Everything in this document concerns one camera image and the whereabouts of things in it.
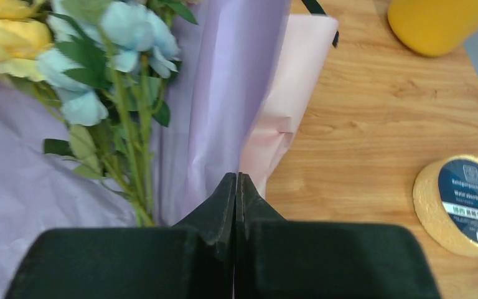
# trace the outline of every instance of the light blue flower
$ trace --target light blue flower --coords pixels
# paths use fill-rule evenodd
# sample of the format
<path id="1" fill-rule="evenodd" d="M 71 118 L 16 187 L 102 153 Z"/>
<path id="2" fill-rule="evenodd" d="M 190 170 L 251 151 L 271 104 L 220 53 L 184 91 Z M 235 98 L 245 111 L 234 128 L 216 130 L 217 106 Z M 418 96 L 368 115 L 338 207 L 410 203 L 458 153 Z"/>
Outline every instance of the light blue flower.
<path id="1" fill-rule="evenodd" d="M 54 12 L 68 14 L 61 5 L 61 0 L 55 0 L 53 5 Z M 69 41 L 70 36 L 78 36 L 74 28 L 65 20 L 50 16 L 47 22 L 54 31 L 56 40 Z M 105 48 L 95 26 L 86 22 L 78 23 L 99 47 Z M 149 50 L 154 43 L 153 27 L 148 21 L 148 10 L 136 2 L 112 2 L 101 18 L 100 26 L 109 40 L 118 46 L 115 66 L 121 72 L 134 70 L 138 64 L 139 52 Z"/>
<path id="2" fill-rule="evenodd" d="M 180 48 L 166 23 L 151 10 L 148 11 L 148 21 L 155 34 L 149 65 L 162 78 L 169 78 L 172 71 L 177 72 L 177 67 L 171 60 L 177 59 Z"/>
<path id="3" fill-rule="evenodd" d="M 94 90 L 80 93 L 56 88 L 55 91 L 63 101 L 61 113 L 71 125 L 93 126 L 109 116 Z"/>
<path id="4" fill-rule="evenodd" d="M 63 105 L 61 112 L 71 125 L 93 126 L 109 115 L 95 91 L 63 72 L 82 67 L 56 48 L 36 57 L 36 67 L 54 88 Z"/>

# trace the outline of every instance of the lavender wrapping paper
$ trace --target lavender wrapping paper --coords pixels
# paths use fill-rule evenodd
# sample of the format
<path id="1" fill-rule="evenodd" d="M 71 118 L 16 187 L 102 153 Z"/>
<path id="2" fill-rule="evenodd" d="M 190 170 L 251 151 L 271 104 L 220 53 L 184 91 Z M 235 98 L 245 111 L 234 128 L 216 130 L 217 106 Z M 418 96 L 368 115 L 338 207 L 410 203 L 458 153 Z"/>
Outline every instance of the lavender wrapping paper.
<path id="1" fill-rule="evenodd" d="M 169 128 L 154 128 L 155 212 L 171 225 L 197 207 L 226 172 L 269 89 L 288 0 L 208 0 L 193 26 L 177 20 L 183 52 L 168 93 Z M 0 298 L 22 256 L 44 230 L 134 225 L 131 206 L 72 174 L 73 163 L 44 156 L 44 138 L 67 139 L 35 100 L 0 85 Z"/>
<path id="2" fill-rule="evenodd" d="M 195 8 L 199 26 L 175 23 L 181 47 L 200 51 L 184 52 L 187 64 L 169 89 L 175 113 L 170 128 L 154 128 L 160 132 L 152 148 L 159 155 L 153 174 L 161 224 L 184 218 L 225 173 L 238 172 L 243 144 L 270 88 L 289 3 L 203 1 Z"/>

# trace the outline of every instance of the black strap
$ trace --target black strap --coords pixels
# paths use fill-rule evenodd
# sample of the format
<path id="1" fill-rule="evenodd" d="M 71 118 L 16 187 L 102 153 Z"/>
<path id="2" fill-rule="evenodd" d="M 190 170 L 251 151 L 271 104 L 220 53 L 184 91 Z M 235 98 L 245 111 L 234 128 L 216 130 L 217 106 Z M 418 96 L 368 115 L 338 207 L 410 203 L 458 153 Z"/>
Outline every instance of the black strap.
<path id="1" fill-rule="evenodd" d="M 301 0 L 305 7 L 309 10 L 311 14 L 325 14 L 325 11 L 318 3 L 317 0 Z M 334 40 L 332 41 L 332 45 L 334 47 L 338 46 L 338 40 L 340 38 L 340 32 L 336 31 L 336 35 L 334 36 Z"/>

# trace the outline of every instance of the flower bouquet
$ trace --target flower bouquet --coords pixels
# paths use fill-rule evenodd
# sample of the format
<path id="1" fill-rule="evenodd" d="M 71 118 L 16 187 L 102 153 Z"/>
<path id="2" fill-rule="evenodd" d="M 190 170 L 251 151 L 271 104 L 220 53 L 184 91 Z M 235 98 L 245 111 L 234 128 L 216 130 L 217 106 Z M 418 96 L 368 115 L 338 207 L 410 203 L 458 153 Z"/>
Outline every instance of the flower bouquet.
<path id="1" fill-rule="evenodd" d="M 44 230 L 173 225 L 227 172 L 264 189 L 337 29 L 288 2 L 0 0 L 0 297 Z"/>

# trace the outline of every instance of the artificial flower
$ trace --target artificial flower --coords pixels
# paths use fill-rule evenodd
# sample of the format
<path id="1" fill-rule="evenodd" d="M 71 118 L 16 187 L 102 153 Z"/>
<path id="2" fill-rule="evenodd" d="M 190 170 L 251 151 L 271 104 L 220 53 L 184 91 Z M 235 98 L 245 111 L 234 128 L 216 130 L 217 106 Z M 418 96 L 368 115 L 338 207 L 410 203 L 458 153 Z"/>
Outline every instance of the artificial flower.
<path id="1" fill-rule="evenodd" d="M 155 33 L 149 65 L 162 78 L 169 78 L 172 71 L 177 72 L 177 67 L 171 60 L 177 58 L 180 48 L 167 24 L 151 10 L 148 11 L 148 21 L 153 26 Z"/>
<path id="2" fill-rule="evenodd" d="M 53 46 L 48 27 L 34 20 L 0 19 L 0 78 L 4 74 L 43 81 L 35 68 L 36 55 Z"/>
<path id="3" fill-rule="evenodd" d="M 107 108 L 91 87 L 64 74 L 66 70 L 81 67 L 56 48 L 37 56 L 37 68 L 58 94 L 62 102 L 61 112 L 68 123 L 93 126 L 108 116 Z"/>
<path id="4" fill-rule="evenodd" d="M 0 0 L 0 19 L 19 20 L 31 17 L 45 0 L 35 0 L 32 5 L 21 0 Z"/>
<path id="5" fill-rule="evenodd" d="M 61 0 L 53 2 L 54 12 L 68 14 Z M 47 19 L 56 40 L 70 40 L 77 32 L 66 21 L 50 16 Z M 101 35 L 92 24 L 79 22 L 80 27 L 100 47 L 105 48 Z M 147 51 L 154 43 L 154 30 L 148 22 L 148 9 L 135 2 L 113 1 L 100 21 L 101 28 L 112 43 L 118 46 L 115 67 L 121 72 L 130 72 L 138 64 L 139 52 Z"/>

